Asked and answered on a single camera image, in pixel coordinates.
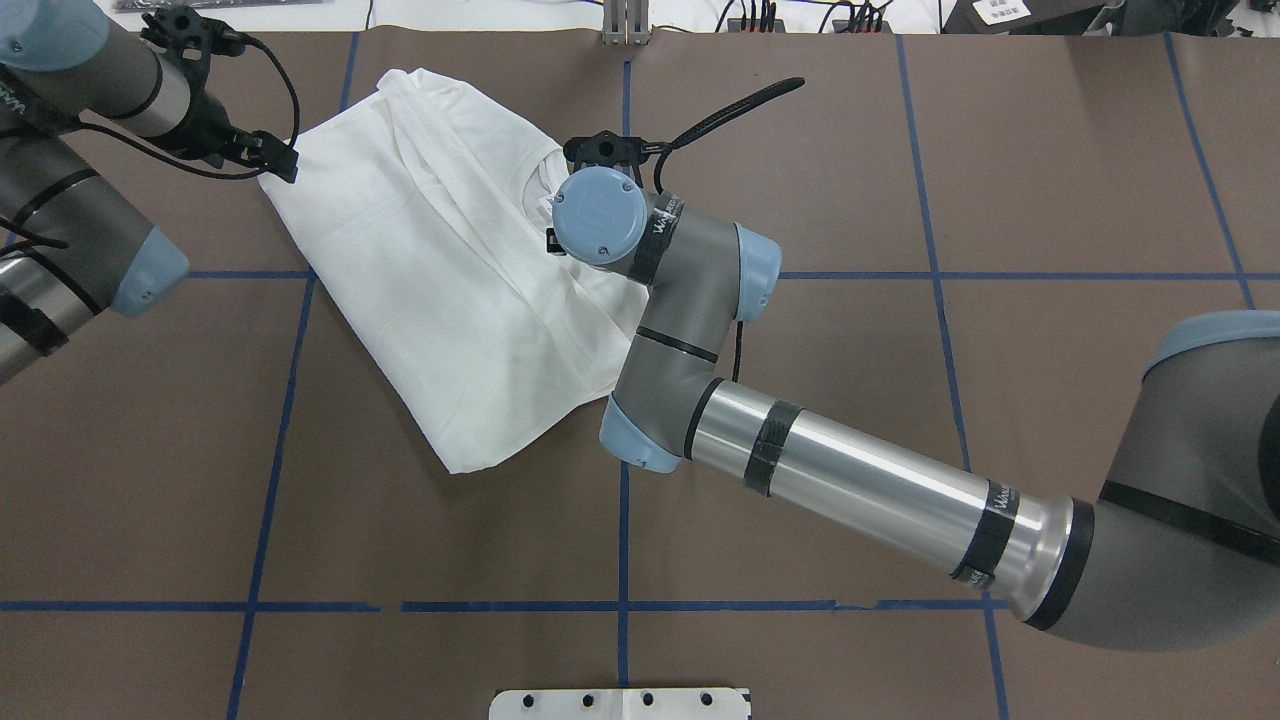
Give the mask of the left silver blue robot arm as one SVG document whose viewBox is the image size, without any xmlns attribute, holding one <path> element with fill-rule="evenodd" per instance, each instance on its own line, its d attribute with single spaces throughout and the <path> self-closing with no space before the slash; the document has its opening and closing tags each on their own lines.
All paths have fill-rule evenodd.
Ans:
<svg viewBox="0 0 1280 720">
<path fill-rule="evenodd" d="M 64 348 L 105 311 L 138 316 L 189 259 L 67 138 L 100 133 L 215 181 L 293 182 L 296 143 L 234 126 L 209 91 L 215 56 L 262 40 L 187 4 L 133 35 L 92 1 L 5 1 L 1 59 L 1 377 Z"/>
</svg>

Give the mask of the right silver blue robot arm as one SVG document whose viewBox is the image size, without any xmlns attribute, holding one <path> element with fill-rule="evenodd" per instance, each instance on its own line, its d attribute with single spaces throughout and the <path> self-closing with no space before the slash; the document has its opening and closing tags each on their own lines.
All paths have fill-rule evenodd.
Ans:
<svg viewBox="0 0 1280 720">
<path fill-rule="evenodd" d="M 1277 620 L 1276 311 L 1176 324 L 1097 496 L 1038 496 L 721 375 L 721 343 L 778 284 L 773 240 L 612 167 L 547 204 L 549 252 L 646 296 L 599 430 L 620 461 L 721 471 L 1078 644 L 1202 650 Z"/>
</svg>

